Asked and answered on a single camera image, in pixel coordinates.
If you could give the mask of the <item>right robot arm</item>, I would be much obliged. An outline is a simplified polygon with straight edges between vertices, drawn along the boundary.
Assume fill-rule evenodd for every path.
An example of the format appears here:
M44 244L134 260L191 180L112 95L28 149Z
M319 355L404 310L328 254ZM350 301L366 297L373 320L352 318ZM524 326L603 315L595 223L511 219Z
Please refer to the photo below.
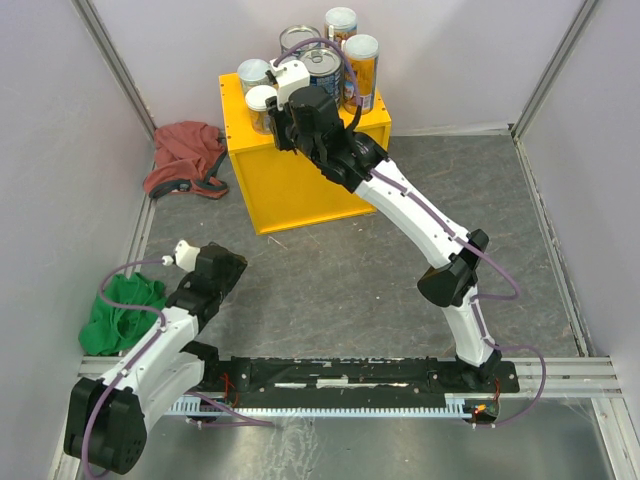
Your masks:
M373 205L417 246L429 264L417 288L444 313L460 382L472 391L491 384L502 355L478 300L476 269L488 245L486 233L468 231L438 210L382 146L345 126L322 88L298 89L284 106L271 96L266 109L277 149L303 154L327 180Z

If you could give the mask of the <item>small orange jar white lid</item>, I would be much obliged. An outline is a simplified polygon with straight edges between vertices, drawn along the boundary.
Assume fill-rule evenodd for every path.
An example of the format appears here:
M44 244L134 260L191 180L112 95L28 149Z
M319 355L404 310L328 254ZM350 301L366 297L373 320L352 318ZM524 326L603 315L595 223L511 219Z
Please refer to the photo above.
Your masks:
M249 118L253 130L262 135L270 135L270 117L266 102L275 97L277 91L268 85L258 85L250 88L245 94L245 102L249 109Z

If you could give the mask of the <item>tall snack can with spoon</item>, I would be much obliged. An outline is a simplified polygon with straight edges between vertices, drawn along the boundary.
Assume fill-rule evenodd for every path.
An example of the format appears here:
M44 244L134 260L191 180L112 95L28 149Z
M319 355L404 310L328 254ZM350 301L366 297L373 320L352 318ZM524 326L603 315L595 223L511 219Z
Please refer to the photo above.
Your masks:
M325 13L325 37L341 48L349 38L357 34L357 25L357 14L351 8L334 7Z

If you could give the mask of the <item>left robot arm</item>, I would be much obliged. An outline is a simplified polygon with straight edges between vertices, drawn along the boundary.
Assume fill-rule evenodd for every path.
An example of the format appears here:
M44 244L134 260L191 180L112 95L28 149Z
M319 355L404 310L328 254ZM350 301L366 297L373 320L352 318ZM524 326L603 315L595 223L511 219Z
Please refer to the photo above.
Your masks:
M214 347L196 338L239 281L246 259L211 242L178 242L158 260L185 273L153 326L99 378L83 377L69 400L63 451L91 468L128 473L161 416L190 388L209 390L221 378Z

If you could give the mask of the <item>blue soup can front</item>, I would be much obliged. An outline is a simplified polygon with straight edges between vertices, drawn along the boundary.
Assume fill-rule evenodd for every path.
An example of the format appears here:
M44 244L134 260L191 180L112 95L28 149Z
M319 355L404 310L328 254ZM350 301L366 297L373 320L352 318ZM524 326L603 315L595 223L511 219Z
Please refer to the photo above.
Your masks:
M343 62L337 53L328 48L313 48L299 57L309 72L309 84L322 87L341 106Z

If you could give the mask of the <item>orange snack can with spoon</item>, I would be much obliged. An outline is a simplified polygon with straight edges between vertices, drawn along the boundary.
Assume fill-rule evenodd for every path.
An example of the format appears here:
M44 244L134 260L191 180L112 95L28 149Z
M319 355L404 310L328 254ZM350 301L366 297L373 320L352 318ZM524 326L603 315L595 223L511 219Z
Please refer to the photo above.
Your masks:
M356 34L346 40L344 53L355 73L362 99L362 114L375 104L379 43L368 34Z

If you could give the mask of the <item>blue soup can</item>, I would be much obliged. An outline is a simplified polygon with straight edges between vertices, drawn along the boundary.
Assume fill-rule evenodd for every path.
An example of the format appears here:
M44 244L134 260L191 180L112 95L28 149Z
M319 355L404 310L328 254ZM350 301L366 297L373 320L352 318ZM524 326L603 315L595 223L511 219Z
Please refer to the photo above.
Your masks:
M308 40L311 38L319 38L319 37L320 37L320 32L315 27L312 27L309 25L293 25L293 26L287 27L285 30L283 30L280 33L280 36L279 36L281 52L285 53L289 51L295 45L302 42L303 40ZM292 53L290 53L290 56L300 57L307 50L320 48L320 47L321 47L320 42L309 43L294 50Z
M322 87L341 106L343 62L337 53L328 48L313 48L299 57L309 72L309 84Z

